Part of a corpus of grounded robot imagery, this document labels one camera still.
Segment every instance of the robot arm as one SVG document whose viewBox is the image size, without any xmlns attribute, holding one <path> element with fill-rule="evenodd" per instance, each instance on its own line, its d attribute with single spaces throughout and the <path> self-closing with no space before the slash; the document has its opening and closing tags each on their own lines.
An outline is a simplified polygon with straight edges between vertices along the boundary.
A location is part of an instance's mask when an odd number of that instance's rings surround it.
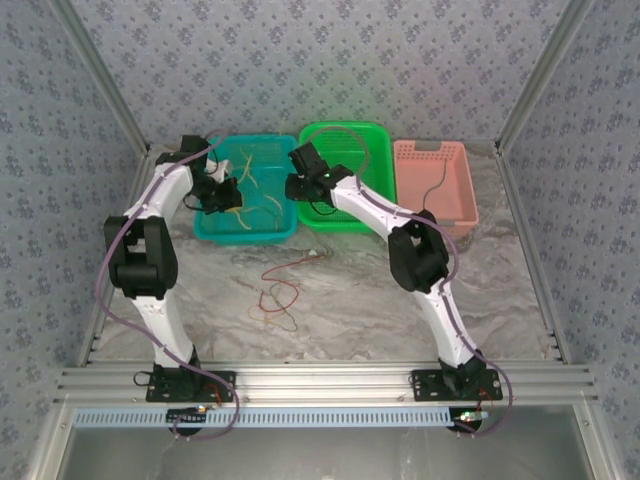
<svg viewBox="0 0 640 480">
<path fill-rule="evenodd" d="M 186 363 L 194 361 L 197 355 L 184 331 L 172 290 L 178 278 L 178 260 L 168 226 L 178 205 L 189 194 L 200 200 L 205 213 L 242 205 L 235 178 L 224 178 L 228 171 L 224 162 L 216 166 L 215 172 L 207 174 L 206 155 L 203 155 L 189 166 L 180 166 L 169 174 L 166 173 L 174 162 L 207 147 L 206 140 L 185 136 L 179 152 L 160 156 L 156 162 L 154 177 L 140 200 L 124 216 L 109 217 L 104 226 L 105 240 L 109 246 L 133 212 L 144 207 L 143 213 L 118 245 L 109 263 L 109 276 L 113 285 L 121 288 L 125 297 L 132 300 L 147 329 Z M 165 180 L 153 192 L 152 201 L 143 205 L 142 199 L 147 198 L 159 177 L 165 177 Z M 143 242 L 144 250 L 131 248 Z M 154 344 L 154 350 L 155 365 L 178 367 L 162 348 Z"/>
<path fill-rule="evenodd" d="M 394 210 L 395 212 L 404 212 L 407 214 L 413 213 L 390 202 L 386 198 L 368 188 L 366 185 L 362 185 L 362 188 L 365 189 L 367 193 L 375 198 L 379 203 L 389 207 L 389 209 Z M 369 202 L 366 198 L 364 198 L 362 193 L 360 193 L 356 184 L 356 178 L 353 175 L 346 176 L 336 183 L 335 188 L 331 189 L 331 200 L 333 206 L 338 210 L 350 213 L 358 220 L 369 226 L 381 238 L 388 242 L 392 242 L 389 245 L 391 272 L 394 275 L 394 278 L 405 275 L 406 272 L 403 272 L 405 263 L 403 260 L 405 259 L 403 259 L 402 257 L 403 249 L 408 245 L 403 245 L 402 240 L 409 239 L 408 237 L 410 237 L 410 234 L 407 233 L 406 235 L 402 235 L 401 233 L 405 233 L 405 227 L 412 225 L 412 222 L 404 217 L 399 217 L 392 213 L 388 213 L 387 211 L 382 210 L 381 208 Z M 444 250 L 444 245 L 440 246 L 442 248 L 442 251 L 438 252 L 435 256 L 439 255 L 443 263 L 446 264 L 446 250 Z M 409 247 L 409 249 L 413 250 L 413 242 L 411 242 L 411 247 Z M 400 281 L 402 281 L 402 283 L 404 284 L 401 284 L 403 288 L 407 286 L 409 288 L 405 289 L 411 289 L 411 281 L 409 281 L 408 279 L 400 279 Z M 453 329 L 453 326 L 447 314 L 447 310 L 444 306 L 444 302 L 442 300 L 443 295 L 446 295 L 448 297 L 449 305 L 451 306 L 451 309 L 453 311 L 454 320 L 457 323 L 458 328 L 463 332 L 464 335 L 467 336 L 467 338 L 469 339 L 468 341 L 474 348 L 475 344 L 466 333 L 465 326 L 462 323 L 460 313 L 458 312 L 458 308 L 456 307 L 453 296 L 451 294 L 450 284 L 447 283 L 444 285 L 444 293 L 440 291 L 440 284 L 443 281 L 444 277 L 438 279 L 435 283 L 430 285 L 430 288 L 428 289 L 429 291 L 427 292 L 416 289 L 412 293 L 418 304 L 422 308 L 425 319 L 427 320 L 427 323 L 429 324 L 429 327 L 431 328 L 431 331 L 435 336 L 440 360 L 447 365 L 457 368 L 458 366 L 467 363 L 473 357 L 473 354 L 462 343 L 455 330 Z"/>
<path fill-rule="evenodd" d="M 477 393 L 478 385 L 489 378 L 485 373 L 493 372 L 487 370 L 481 356 L 474 354 L 477 347 L 462 323 L 449 283 L 445 283 L 449 254 L 442 236 L 425 223 L 407 218 L 423 217 L 435 223 L 433 215 L 426 210 L 410 212 L 366 185 L 358 185 L 353 172 L 342 165 L 329 168 L 311 143 L 298 147 L 289 156 L 297 174 L 287 178 L 287 198 L 324 202 L 350 213 L 387 242 L 393 278 L 413 293 L 435 336 L 442 368 L 438 382 L 455 398 Z"/>
</svg>

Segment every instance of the table surface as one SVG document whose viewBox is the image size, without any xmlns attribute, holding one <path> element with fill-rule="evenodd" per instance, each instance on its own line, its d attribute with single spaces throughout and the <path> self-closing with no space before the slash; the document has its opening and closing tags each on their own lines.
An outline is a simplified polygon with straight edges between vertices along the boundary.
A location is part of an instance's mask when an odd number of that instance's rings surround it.
<svg viewBox="0 0 640 480">
<path fill-rule="evenodd" d="M 520 239 L 495 157 L 467 149 L 479 225 L 457 241 L 460 272 L 453 294 L 469 333 L 496 359 L 551 358 Z M 411 294 L 397 286 L 385 243 L 374 234 L 319 234 L 304 225 L 282 245 L 219 247 L 193 235 L 193 212 L 181 207 L 170 228 L 179 261 L 175 286 L 185 330 L 200 358 L 216 360 L 436 360 L 435 340 Z M 299 283 L 287 332 L 253 308 L 270 284 L 266 270 L 329 249 L 323 260 L 281 272 Z M 282 292 L 284 302 L 289 292 Z M 142 323 L 116 292 L 112 309 Z M 273 319 L 292 330 L 292 318 Z M 152 359 L 150 342 L 105 322 L 94 359 Z"/>
</svg>

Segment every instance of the yellow wire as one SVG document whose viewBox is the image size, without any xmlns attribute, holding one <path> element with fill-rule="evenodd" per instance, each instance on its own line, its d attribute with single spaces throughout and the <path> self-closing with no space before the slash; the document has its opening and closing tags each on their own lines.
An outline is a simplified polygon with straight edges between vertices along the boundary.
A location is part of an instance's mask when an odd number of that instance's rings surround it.
<svg viewBox="0 0 640 480">
<path fill-rule="evenodd" d="M 245 163 L 244 165 L 244 171 L 240 176 L 240 180 L 238 180 L 238 184 L 242 183 L 242 181 L 245 179 L 247 175 L 251 177 L 251 174 L 249 174 L 249 165 L 251 165 L 251 160 L 253 160 L 253 154 L 247 155 L 243 149 L 240 149 L 240 152 L 242 153 L 242 155 L 244 155 L 244 158 L 247 160 L 247 163 Z M 256 183 L 255 179 L 253 177 L 251 178 L 253 179 L 253 184 L 257 187 L 258 184 Z"/>
<path fill-rule="evenodd" d="M 240 223 L 240 225 L 242 225 L 245 230 L 251 230 L 251 227 L 242 221 L 242 217 L 240 216 L 240 209 L 238 207 L 230 208 L 229 210 L 227 210 L 227 212 L 235 213 L 238 217 L 238 223 Z"/>
<path fill-rule="evenodd" d="M 280 205 L 280 202 L 277 201 L 275 198 L 273 198 L 271 195 L 265 195 L 264 198 L 268 198 L 269 200 L 271 200 L 273 203 L 275 203 L 276 205 L 278 205 L 278 208 L 280 209 L 280 215 L 284 215 L 284 210 L 282 210 L 282 205 Z"/>
</svg>

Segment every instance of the aluminum frame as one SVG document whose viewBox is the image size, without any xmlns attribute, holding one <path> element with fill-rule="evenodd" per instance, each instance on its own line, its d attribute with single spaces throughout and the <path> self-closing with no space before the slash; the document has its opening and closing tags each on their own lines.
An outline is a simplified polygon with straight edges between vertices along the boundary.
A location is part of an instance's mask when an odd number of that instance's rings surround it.
<svg viewBox="0 0 640 480">
<path fill-rule="evenodd" d="M 598 400 L 593 377 L 585 366 L 554 361 L 499 364 L 513 384 L 515 405 L 576 405 Z M 89 368 L 65 369 L 54 403 L 74 407 L 148 407 L 146 389 L 136 387 L 132 381 L 136 372 L 148 368 L 147 363 L 139 362 L 98 362 Z M 436 362 L 211 362 L 204 363 L 203 368 L 235 371 L 236 391 L 247 408 L 394 407 L 416 403 L 409 383 L 411 371 L 440 366 Z M 425 405 L 469 403 L 443 401 Z M 506 403 L 506 398 L 495 402 Z"/>
<path fill-rule="evenodd" d="M 491 142 L 467 145 L 496 155 Z M 136 174 L 129 203 L 144 190 L 153 170 L 153 162 L 143 156 Z M 597 390 L 588 367 L 571 364 L 564 333 L 544 277 L 535 243 L 508 162 L 498 153 L 496 161 L 504 184 L 516 229 L 529 267 L 543 319 L 555 338 L 562 362 L 553 360 L 499 362 L 514 384 L 518 406 L 573 405 L 582 439 L 594 476 L 598 480 L 624 479 L 619 458 L 613 449 Z M 107 288 L 110 301 L 113 288 Z M 80 368 L 64 370 L 55 392 L 54 409 L 47 417 L 28 475 L 29 480 L 56 478 L 62 466 L 74 415 L 82 407 L 148 408 L 144 389 L 132 385 L 133 373 L 149 365 L 130 361 L 92 361 L 93 342 L 100 338 L 104 315 L 97 309 L 78 359 Z M 433 362 L 383 363 L 276 363 L 212 362 L 209 369 L 233 369 L 239 374 L 238 391 L 243 407 L 406 407 L 413 402 L 408 374 L 415 368 L 438 368 Z M 457 402 L 430 403 L 430 406 L 455 406 Z"/>
</svg>

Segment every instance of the patterned wallpaper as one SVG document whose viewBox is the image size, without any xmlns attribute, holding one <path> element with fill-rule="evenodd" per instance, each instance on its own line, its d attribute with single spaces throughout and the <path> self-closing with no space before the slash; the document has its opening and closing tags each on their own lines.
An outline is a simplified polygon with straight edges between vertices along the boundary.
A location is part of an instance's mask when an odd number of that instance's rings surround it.
<svg viewBox="0 0 640 480">
<path fill-rule="evenodd" d="M 567 0 L 73 0 L 148 141 L 211 125 L 494 139 Z"/>
<path fill-rule="evenodd" d="M 0 478 L 24 475 L 74 362 L 137 155 L 44 0 L 0 2 Z"/>
<path fill-rule="evenodd" d="M 577 361 L 640 478 L 640 4 L 597 0 L 509 153 Z"/>
</svg>

